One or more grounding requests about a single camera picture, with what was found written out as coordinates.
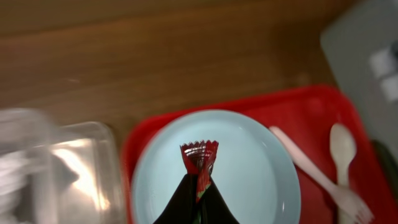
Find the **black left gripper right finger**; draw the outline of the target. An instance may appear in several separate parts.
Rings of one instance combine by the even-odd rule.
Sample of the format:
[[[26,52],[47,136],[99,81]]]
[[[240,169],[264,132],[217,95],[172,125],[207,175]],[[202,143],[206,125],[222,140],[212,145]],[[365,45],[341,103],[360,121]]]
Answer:
[[[201,217],[204,224],[239,224],[223,200],[211,179],[211,185],[200,199]]]

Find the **red ketchup packet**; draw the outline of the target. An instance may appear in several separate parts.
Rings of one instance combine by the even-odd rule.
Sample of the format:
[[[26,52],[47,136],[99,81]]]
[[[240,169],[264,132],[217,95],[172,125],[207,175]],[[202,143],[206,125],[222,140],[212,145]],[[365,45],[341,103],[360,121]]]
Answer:
[[[188,174],[197,175],[196,203],[198,203],[206,190],[212,184],[211,173],[218,151],[218,141],[195,141],[182,144],[183,163]]]

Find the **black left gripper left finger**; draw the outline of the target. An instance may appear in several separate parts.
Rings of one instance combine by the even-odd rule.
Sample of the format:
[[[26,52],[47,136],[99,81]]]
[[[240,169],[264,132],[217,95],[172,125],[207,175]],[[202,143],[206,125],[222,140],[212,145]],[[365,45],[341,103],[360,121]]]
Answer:
[[[196,212],[197,175],[186,174],[154,224],[192,224]]]

